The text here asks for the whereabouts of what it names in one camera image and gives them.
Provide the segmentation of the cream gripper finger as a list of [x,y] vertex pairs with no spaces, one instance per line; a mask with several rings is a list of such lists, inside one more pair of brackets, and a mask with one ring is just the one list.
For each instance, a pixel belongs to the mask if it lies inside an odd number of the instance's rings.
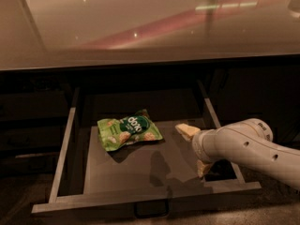
[[175,129],[187,142],[191,142],[193,137],[200,131],[198,127],[188,124],[178,124]]
[[200,178],[204,178],[211,168],[214,166],[213,163],[206,163],[201,160],[197,160],[197,174]]

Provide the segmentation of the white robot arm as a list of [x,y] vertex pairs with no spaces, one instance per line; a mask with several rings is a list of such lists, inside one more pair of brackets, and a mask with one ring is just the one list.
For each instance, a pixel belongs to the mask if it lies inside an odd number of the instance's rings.
[[175,129],[191,142],[200,178],[208,174],[215,162],[226,159],[300,189],[300,151],[273,143],[271,128],[260,119],[209,130],[187,124],[176,125]]

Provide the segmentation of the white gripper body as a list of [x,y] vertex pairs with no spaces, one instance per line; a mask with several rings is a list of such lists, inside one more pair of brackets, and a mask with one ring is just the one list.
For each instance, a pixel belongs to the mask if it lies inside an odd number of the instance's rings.
[[203,163],[214,163],[219,160],[214,142],[216,134],[216,129],[201,130],[192,139],[191,144],[195,155]]

